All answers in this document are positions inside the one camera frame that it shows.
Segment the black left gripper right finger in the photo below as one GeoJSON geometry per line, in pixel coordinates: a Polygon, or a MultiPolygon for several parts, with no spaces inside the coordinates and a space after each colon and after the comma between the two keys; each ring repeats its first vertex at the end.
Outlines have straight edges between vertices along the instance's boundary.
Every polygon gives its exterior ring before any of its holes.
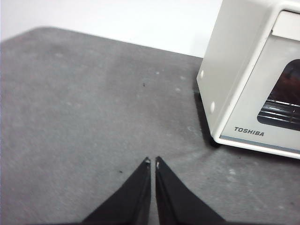
{"type": "Polygon", "coordinates": [[[225,222],[184,185],[161,157],[156,157],[155,188],[161,225],[212,225],[225,222]]]}

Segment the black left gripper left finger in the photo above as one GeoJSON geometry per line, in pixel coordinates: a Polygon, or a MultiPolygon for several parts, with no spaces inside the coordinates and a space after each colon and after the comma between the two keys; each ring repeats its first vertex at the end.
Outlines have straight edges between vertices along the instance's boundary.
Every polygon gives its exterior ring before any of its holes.
{"type": "Polygon", "coordinates": [[[151,161],[146,157],[123,185],[83,225],[147,225],[151,202],[151,161]]]}

